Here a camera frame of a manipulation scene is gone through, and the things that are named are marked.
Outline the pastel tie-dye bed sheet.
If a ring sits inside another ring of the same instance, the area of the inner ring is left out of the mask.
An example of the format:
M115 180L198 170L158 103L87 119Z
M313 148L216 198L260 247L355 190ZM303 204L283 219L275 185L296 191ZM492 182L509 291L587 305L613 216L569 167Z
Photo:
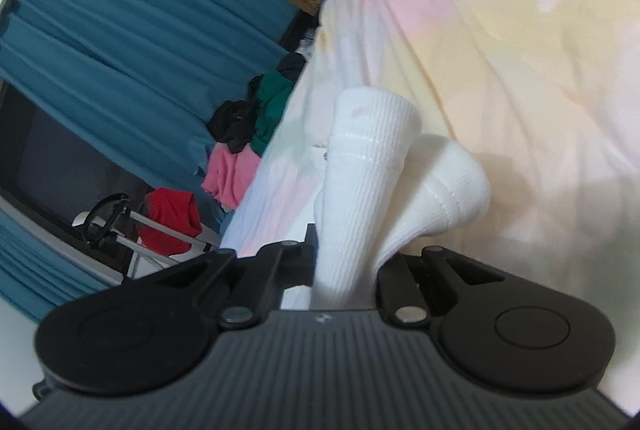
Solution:
M337 95L401 95L483 167L487 213L437 237L587 300L639 407L639 0L326 0L314 54L222 242L243 256L314 218Z

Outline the white sweatpants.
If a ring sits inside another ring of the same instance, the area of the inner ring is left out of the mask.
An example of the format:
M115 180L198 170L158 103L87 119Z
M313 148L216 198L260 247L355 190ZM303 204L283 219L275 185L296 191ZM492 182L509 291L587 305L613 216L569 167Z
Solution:
M470 224L489 201L480 164L450 138L423 133L416 106L387 91L344 91L316 200L310 308L372 306L376 274L387 260L419 237Z

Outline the pink garment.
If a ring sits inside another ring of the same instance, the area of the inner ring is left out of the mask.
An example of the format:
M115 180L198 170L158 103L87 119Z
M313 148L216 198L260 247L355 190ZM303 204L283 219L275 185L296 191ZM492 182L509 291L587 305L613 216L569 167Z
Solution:
M202 189L226 211L236 210L252 184L260 157L249 145L236 154L227 144L217 143L209 157Z

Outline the dark window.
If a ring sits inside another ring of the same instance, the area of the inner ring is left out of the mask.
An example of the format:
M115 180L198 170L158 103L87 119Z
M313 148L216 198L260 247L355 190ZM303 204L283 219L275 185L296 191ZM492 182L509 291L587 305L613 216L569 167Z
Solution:
M37 216L62 228L99 200L151 190L49 116L9 83L1 85L1 186Z

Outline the blue curtain right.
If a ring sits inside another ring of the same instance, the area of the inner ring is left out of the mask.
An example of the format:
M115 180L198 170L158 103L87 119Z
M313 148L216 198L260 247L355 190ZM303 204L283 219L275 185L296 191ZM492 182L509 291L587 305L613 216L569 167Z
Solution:
M1 75L153 186L198 187L206 124L283 57L288 0L10 0Z

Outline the blue curtain left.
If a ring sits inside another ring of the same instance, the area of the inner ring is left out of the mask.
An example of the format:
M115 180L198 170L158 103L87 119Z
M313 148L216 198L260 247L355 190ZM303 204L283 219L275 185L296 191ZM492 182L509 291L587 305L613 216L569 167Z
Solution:
M39 323L59 306L108 287L1 213L1 298Z

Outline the green garment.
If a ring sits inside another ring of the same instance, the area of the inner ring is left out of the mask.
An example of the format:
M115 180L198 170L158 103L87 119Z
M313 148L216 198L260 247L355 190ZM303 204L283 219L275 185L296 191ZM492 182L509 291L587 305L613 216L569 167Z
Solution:
M261 76L253 93L255 105L254 133L250 148L262 156L280 124L295 83L280 72L267 72Z

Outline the black garment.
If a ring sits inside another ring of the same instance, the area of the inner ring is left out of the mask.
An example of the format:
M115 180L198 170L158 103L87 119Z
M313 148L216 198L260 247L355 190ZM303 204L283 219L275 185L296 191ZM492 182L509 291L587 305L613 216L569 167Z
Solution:
M255 133L259 106L257 92L261 82L262 75L250 80L244 100L223 102L206 124L214 140L226 144L232 154L241 153Z

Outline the red garment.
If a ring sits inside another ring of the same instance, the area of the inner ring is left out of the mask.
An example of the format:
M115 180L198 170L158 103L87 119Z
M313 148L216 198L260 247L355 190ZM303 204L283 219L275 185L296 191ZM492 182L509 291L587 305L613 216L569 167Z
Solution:
M195 238L202 232L200 213L193 193L157 188L145 196L142 212L148 219L183 235ZM184 254L192 247L188 242L150 228L149 225L139 224L138 234L146 248L165 257Z

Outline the garment steamer stand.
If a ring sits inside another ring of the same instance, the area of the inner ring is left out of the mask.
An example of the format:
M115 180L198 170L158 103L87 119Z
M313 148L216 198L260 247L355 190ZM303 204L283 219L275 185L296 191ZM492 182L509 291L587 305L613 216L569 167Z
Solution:
M134 202L124 193L113 194L101 199L90 210L78 213L72 221L72 227L76 228L82 241L92 250L110 256L119 251L123 252L125 263L122 265L122 276L127 280L186 262L219 245L220 236L202 221L201 234L193 238L148 219L142 212L143 207L144 198L141 202ZM192 247L184 254L162 256L142 244L138 234L139 224L156 228L176 239L188 242Z

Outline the blue curtain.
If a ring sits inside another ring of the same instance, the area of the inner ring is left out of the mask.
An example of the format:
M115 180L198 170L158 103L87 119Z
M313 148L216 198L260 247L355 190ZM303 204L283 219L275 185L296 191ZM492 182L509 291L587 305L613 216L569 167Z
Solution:
M206 124L283 57L288 0L10 0L1 75L153 186L198 187Z
M108 287L1 213L1 298L39 323L59 306Z

